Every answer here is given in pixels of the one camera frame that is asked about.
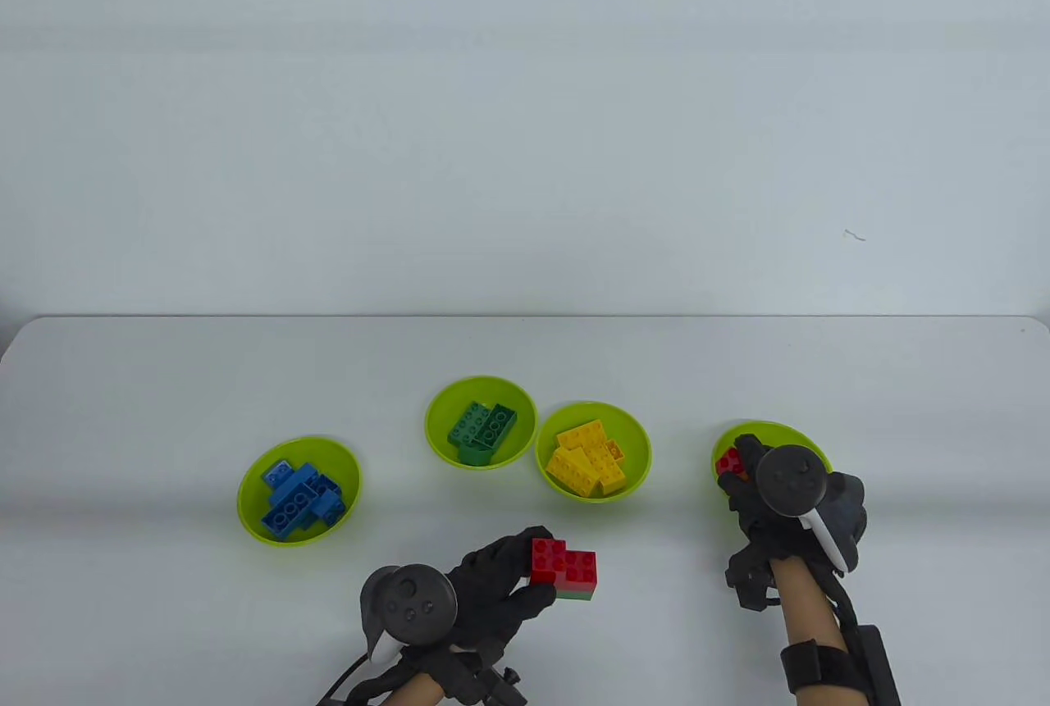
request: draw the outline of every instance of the yellow lego brick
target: yellow lego brick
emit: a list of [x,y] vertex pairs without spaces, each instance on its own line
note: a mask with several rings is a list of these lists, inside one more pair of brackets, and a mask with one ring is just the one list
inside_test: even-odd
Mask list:
[[547,473],[576,495],[589,497],[597,486],[598,476],[592,469],[585,470],[570,458],[569,452],[559,447],[547,463]]
[[563,451],[565,452],[565,456],[569,458],[570,462],[574,462],[575,465],[581,471],[593,475],[593,477],[596,480],[598,480],[601,474],[598,474],[597,470],[591,464],[590,458],[587,456],[586,452],[584,452],[584,448],[582,447],[578,447],[575,449],[563,448]]
[[606,439],[606,434],[602,425],[602,420],[593,420],[588,421],[587,424],[581,424],[580,428],[559,433],[554,437],[558,439],[559,447],[575,449],[578,447],[587,447],[588,443],[601,443]]
[[627,459],[627,455],[624,454],[623,449],[621,449],[616,444],[616,441],[614,441],[612,439],[607,440],[605,442],[605,448],[608,449],[609,454],[612,455],[612,459],[614,459],[615,462],[623,462],[624,460]]
[[627,486],[627,475],[623,473],[620,465],[616,465],[612,458],[612,452],[602,443],[592,443],[584,448],[584,454],[591,461],[591,465],[597,471],[598,481],[602,484],[602,495],[615,493],[617,490]]

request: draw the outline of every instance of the black glove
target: black glove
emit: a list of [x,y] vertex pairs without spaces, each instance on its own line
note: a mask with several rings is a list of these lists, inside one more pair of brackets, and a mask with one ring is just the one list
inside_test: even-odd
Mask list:
[[397,665],[378,679],[359,684],[346,703],[368,703],[403,686],[416,672],[429,676],[448,698],[461,703],[484,699],[488,690],[477,674],[499,662],[522,623],[540,616],[556,596],[552,585],[526,585],[514,590],[532,570],[533,539],[553,539],[553,535],[536,525],[464,556],[447,574],[458,602],[452,631],[430,646],[402,649]]
[[[758,493],[755,481],[758,463],[772,449],[751,434],[740,436],[734,444],[750,478],[746,481],[735,474],[723,473],[718,486],[729,496],[729,507],[737,513],[740,531],[749,544],[731,557],[726,582],[737,590],[743,607],[761,610],[766,605],[779,604],[779,600],[765,597],[766,590],[775,587],[769,562],[797,556],[805,561],[824,593],[837,601],[841,589],[834,577],[836,570],[816,536],[803,528],[798,518],[777,515]],[[830,474],[828,493],[839,492],[844,479],[843,474]],[[867,513],[862,506],[853,531],[856,541],[860,541],[866,526]]]
[[533,539],[553,539],[553,535],[533,525],[468,553],[448,573],[459,610],[447,643],[471,648],[485,638],[497,638],[506,645],[522,622],[534,619],[553,604],[553,585],[526,585],[514,590],[521,579],[532,572]]

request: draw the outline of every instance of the lime green bowl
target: lime green bowl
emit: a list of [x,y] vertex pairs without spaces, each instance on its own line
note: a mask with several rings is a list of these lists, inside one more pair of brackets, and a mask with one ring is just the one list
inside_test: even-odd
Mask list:
[[[547,463],[553,458],[558,449],[556,435],[566,430],[580,428],[588,421],[602,420],[609,439],[615,440],[624,451],[624,461],[620,466],[627,477],[627,484],[623,490],[609,496],[594,497],[588,499],[585,496],[576,495],[567,489],[553,476],[547,473]],[[653,465],[653,448],[649,443],[649,434],[645,428],[638,424],[638,420],[615,406],[608,406],[606,402],[575,402],[573,406],[566,406],[554,411],[547,421],[543,422],[540,429],[540,437],[536,441],[536,464],[540,468],[547,484],[570,499],[582,503],[612,503],[626,499],[631,493],[636,492],[642,486],[642,482],[649,476],[649,469]]]
[[[448,433],[456,428],[456,422],[471,402],[481,402],[481,406],[486,408],[499,402],[500,406],[506,406],[518,414],[513,428],[510,428],[506,439],[496,450],[491,462],[487,465],[466,465],[460,462],[459,448],[448,442]],[[540,413],[536,410],[536,402],[532,402],[532,398],[524,389],[501,377],[476,375],[468,379],[457,380],[450,387],[442,389],[426,410],[423,428],[426,439],[430,442],[430,449],[445,462],[468,471],[491,471],[510,465],[532,447],[539,421]]]
[[[273,495],[270,485],[262,481],[262,477],[280,460],[288,460],[289,465],[294,469],[300,469],[309,462],[342,489],[342,502],[346,506],[346,512],[336,525],[330,528],[318,520],[309,531],[296,528],[284,542],[275,539],[262,525],[262,518],[272,508],[270,496]],[[240,489],[237,492],[237,516],[245,531],[260,542],[278,547],[295,547],[318,541],[343,525],[354,512],[354,506],[357,506],[357,499],[360,499],[360,496],[361,466],[357,465],[357,458],[354,458],[352,452],[338,441],[310,436],[279,443],[252,463],[244,480],[240,480]]]
[[744,421],[742,424],[738,424],[732,430],[727,430],[722,433],[718,442],[715,443],[714,450],[711,452],[711,475],[714,477],[715,482],[718,481],[718,460],[726,456],[726,452],[734,447],[736,439],[746,433],[752,433],[754,436],[758,437],[758,440],[762,441],[765,447],[788,447],[789,443],[796,443],[799,447],[805,447],[806,449],[812,449],[817,453],[818,458],[820,458],[824,468],[832,471],[832,462],[827,459],[820,447],[817,447],[808,437],[799,433],[795,428],[788,428],[786,424],[778,424],[776,421]]

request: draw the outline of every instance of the lego brick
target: lego brick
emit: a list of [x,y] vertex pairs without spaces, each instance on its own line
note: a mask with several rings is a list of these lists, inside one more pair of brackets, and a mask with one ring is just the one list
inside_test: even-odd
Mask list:
[[570,462],[575,463],[575,465],[582,469],[585,473],[592,474],[596,480],[601,478],[601,474],[598,474],[597,470],[591,464],[590,458],[587,457],[582,447],[578,447],[575,449],[563,449],[562,452]]
[[581,424],[580,428],[559,433],[554,437],[558,439],[559,447],[575,449],[578,447],[585,447],[588,443],[602,443],[608,436],[605,434],[602,420],[593,420],[588,421],[587,424]]
[[547,473],[576,495],[589,497],[597,485],[597,474],[584,469],[569,457],[566,449],[559,447],[547,463]]
[[277,506],[278,503],[281,503],[286,499],[286,496],[289,496],[300,484],[310,489],[311,492],[316,493],[309,484],[316,476],[317,469],[308,462],[307,465],[300,468],[296,473],[285,477],[285,481],[273,492],[273,496],[270,496],[270,506]]
[[324,474],[318,474],[317,480],[310,486],[317,492],[317,495],[324,495],[324,493],[330,492],[330,490],[336,495],[342,495],[342,489],[335,481],[330,480],[329,477],[324,476]]
[[729,473],[736,474],[743,481],[748,481],[748,473],[743,469],[743,462],[740,459],[740,454],[735,447],[729,449],[724,455],[719,458],[718,462],[715,463],[715,471],[718,476]]
[[554,586],[563,599],[590,599],[597,588],[597,556],[588,551],[567,551],[565,572]]
[[310,512],[323,520],[326,525],[332,526],[344,515],[346,506],[342,502],[342,496],[333,490],[328,490],[310,504]]
[[565,573],[565,542],[561,539],[532,540],[532,585],[555,585]]
[[317,515],[317,517],[323,517],[328,512],[331,512],[335,508],[335,506],[337,506],[337,504],[340,503],[342,503],[342,500],[339,499],[339,496],[336,493],[331,492],[331,490],[327,490],[317,496],[317,499],[310,504],[310,511]]
[[487,447],[478,447],[471,440],[460,443],[459,459],[463,465],[487,465],[492,461],[492,451]]
[[471,402],[460,420],[456,422],[456,428],[448,433],[448,442],[454,447],[469,443],[474,436],[481,431],[486,418],[488,418],[487,408],[481,406],[481,402]]
[[321,518],[321,520],[323,520],[324,524],[331,528],[333,525],[336,525],[336,523],[339,522],[339,518],[345,514],[345,504],[343,504],[342,501],[339,501],[336,506],[333,506],[330,511],[324,513],[324,517]]
[[605,443],[589,443],[583,450],[591,465],[597,471],[602,495],[610,495],[627,486],[627,475],[620,465],[616,465]]
[[485,423],[481,425],[481,430],[477,432],[470,442],[476,447],[484,447],[496,451],[502,444],[503,439],[506,439],[507,434],[510,432],[510,428],[513,428],[514,421],[518,420],[518,414],[511,411],[506,406],[499,406],[497,403],[491,413],[485,420]]
[[294,471],[295,469],[290,465],[288,460],[281,460],[277,465],[267,471],[262,476],[262,481],[269,484],[272,490],[276,490]]
[[317,499],[317,493],[307,484],[295,484],[276,506],[262,518],[262,525],[277,539],[285,541],[303,521],[311,518],[310,506]]
[[620,444],[617,444],[616,441],[607,440],[605,442],[605,448],[608,449],[609,454],[612,455],[612,459],[615,460],[615,462],[623,462],[627,459],[627,455],[624,454],[623,449],[620,448]]

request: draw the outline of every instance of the white wall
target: white wall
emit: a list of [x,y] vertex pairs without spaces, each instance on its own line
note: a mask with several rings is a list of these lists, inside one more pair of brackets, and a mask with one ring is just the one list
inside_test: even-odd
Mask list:
[[1047,312],[1048,50],[1050,0],[0,0],[0,319]]

